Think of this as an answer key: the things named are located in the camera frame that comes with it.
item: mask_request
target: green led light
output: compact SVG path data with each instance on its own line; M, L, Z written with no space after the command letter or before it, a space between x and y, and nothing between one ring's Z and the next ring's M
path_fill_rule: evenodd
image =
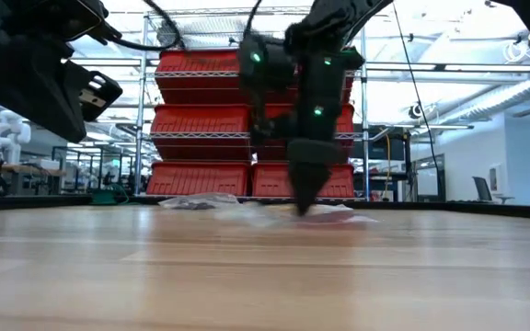
M254 62L261 62L261 57L255 53L255 52L252 52L250 54L250 58L254 61Z

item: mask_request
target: white robot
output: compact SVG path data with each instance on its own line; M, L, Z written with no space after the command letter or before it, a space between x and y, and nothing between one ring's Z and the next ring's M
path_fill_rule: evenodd
M19 164L21 143L29 143L32 135L30 126L22 122L23 118L11 110L0 112L0 162L10 165Z

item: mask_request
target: ceiling duct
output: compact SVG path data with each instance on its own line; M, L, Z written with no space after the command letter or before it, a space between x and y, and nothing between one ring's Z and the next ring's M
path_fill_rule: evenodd
M510 107L530 100L530 80L514 85L496 88L451 111L437 124L453 124L461 120L482 120Z

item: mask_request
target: black chair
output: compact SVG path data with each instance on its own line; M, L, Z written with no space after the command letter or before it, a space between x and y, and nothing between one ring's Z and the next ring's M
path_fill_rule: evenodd
M490 194L490 188L488 187L488 181L486 178L482 177L473 177L474 182L476 183L476 189L478 190L478 199L480 201L490 201L493 202L492 195ZM502 204L506 204L507 200L514 199L513 197L504 197L502 195L496 195L496 199L502 200Z

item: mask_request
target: red plastic crate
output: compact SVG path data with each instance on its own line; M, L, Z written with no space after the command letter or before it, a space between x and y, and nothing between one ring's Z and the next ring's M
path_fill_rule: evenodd
M257 163L253 165L253 197L287 198L292 196L292 186L286 163ZM354 198L352 165L335 165L320 198Z
M267 105L266 114L268 118L287 114L292 111L293 105ZM353 113L355 109L351 104L345 104L342 108L342 114L337 119L338 133L352 133L353 132ZM345 162L351 153L353 147L353 140L340 140L340 145L343 147ZM279 161L285 160L284 142L275 140L266 142L265 146L256 148L257 158L262 161Z
M158 73L238 72L235 50L163 51L156 68ZM249 103L250 98L239 89L237 76L228 77L157 77L156 83L166 104L230 104ZM353 78L348 77L344 100L351 97ZM268 103L293 103L297 89L286 93L268 92Z
M146 194L227 193L243 197L247 195L249 169L247 163L155 163Z
M249 111L245 105L165 105L155 108L151 133L244 133ZM154 138L164 160L250 160L244 138Z

